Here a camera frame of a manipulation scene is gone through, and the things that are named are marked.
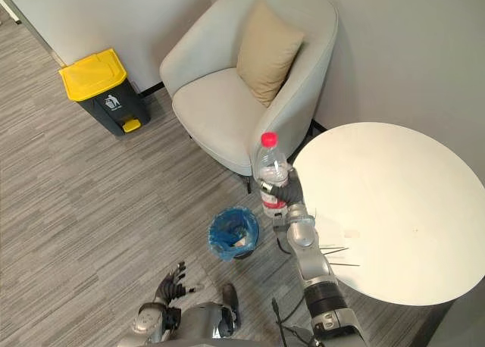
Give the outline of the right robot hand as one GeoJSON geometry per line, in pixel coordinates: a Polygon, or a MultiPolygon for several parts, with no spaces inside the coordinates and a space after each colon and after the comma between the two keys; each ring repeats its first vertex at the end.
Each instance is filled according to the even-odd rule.
{"type": "Polygon", "coordinates": [[[299,175],[294,167],[288,170],[287,183],[283,186],[270,184],[263,179],[258,180],[260,190],[268,195],[276,197],[288,206],[304,203],[304,195],[299,175]]]}

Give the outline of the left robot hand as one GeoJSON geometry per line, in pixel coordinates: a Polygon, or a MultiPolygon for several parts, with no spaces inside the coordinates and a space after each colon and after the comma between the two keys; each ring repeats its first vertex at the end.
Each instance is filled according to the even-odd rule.
{"type": "Polygon", "coordinates": [[[186,263],[181,261],[177,266],[169,271],[164,279],[158,285],[155,291],[153,302],[168,307],[170,303],[181,297],[196,292],[201,292],[205,286],[203,284],[195,284],[186,286],[183,284],[183,278],[186,276],[186,263]]]}

